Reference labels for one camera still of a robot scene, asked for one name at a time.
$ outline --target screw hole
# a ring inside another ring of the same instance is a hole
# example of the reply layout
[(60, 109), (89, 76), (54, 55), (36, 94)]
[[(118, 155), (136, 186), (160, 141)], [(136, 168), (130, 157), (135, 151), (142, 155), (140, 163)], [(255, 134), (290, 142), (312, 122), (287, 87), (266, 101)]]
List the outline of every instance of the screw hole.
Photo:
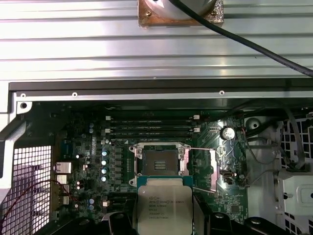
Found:
[(26, 103), (22, 103), (21, 104), (21, 109), (26, 109), (27, 108), (27, 104)]

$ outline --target metal bracket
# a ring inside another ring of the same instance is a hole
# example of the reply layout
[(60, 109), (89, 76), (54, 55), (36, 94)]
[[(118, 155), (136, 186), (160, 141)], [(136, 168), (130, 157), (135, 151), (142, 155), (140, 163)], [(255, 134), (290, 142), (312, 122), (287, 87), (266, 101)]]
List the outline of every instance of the metal bracket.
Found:
[(16, 100), (16, 93), (11, 94), (12, 102), (11, 102), (11, 109), (10, 113), (0, 113), (0, 132), (16, 117), (16, 110), (17, 110), (17, 102)]
[(28, 113), (33, 106), (33, 102), (26, 101), (26, 102), (17, 102), (17, 114), (25, 114)]
[(14, 144), (25, 133), (26, 122), (22, 123), (4, 141), (0, 156), (3, 157), (3, 176), (0, 178), (0, 204), (5, 199), (12, 185), (12, 164), (14, 158)]
[(142, 142), (135, 144), (134, 146), (130, 146), (129, 150), (134, 153), (134, 178), (129, 180), (129, 184), (133, 187), (137, 186), (137, 176), (140, 176), (141, 173), (138, 173), (137, 161), (138, 159), (142, 160), (143, 158), (143, 149), (145, 146), (175, 146), (178, 150), (178, 159), (180, 161), (180, 171), (178, 175), (189, 175), (189, 171), (187, 169), (187, 164), (189, 162), (189, 150), (191, 146), (181, 143), (181, 142)]

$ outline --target motherboard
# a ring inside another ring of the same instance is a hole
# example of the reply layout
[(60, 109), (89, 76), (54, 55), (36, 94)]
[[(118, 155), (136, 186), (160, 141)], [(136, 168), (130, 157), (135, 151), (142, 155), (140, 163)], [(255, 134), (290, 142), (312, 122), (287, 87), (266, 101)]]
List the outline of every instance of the motherboard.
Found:
[[(242, 223), (248, 217), (244, 121), (207, 121), (220, 113), (73, 112), (63, 130), (67, 134), (57, 164), (70, 164), (63, 184), (78, 201), (62, 199), (62, 206), (76, 217), (101, 221), (134, 200), (139, 177), (191, 176), (192, 190), (201, 193), (213, 211)], [(235, 138), (221, 138), (226, 127), (235, 131)], [(56, 177), (63, 179), (63, 172)]]

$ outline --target mesh grille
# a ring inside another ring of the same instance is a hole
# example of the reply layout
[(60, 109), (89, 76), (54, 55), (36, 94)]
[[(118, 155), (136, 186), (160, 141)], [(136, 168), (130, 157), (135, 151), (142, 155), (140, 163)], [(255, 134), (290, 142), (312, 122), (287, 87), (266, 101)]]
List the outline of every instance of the mesh grille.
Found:
[[(35, 183), (51, 179), (51, 146), (14, 150), (12, 188), (2, 205), (5, 214)], [(3, 235), (32, 235), (49, 222), (50, 182), (34, 186), (15, 205), (3, 224)]]
[[(306, 162), (313, 163), (313, 118), (298, 119), (297, 124), (306, 154)], [(281, 146), (291, 160), (298, 161), (297, 144), (292, 125), (289, 121), (285, 121), (284, 127), (284, 135)], [(282, 168), (288, 168), (282, 158), (281, 164)], [(294, 216), (292, 214), (285, 213), (285, 230), (292, 235), (298, 235), (301, 233), (310, 233), (313, 235), (313, 222), (310, 218), (311, 217), (309, 216)]]

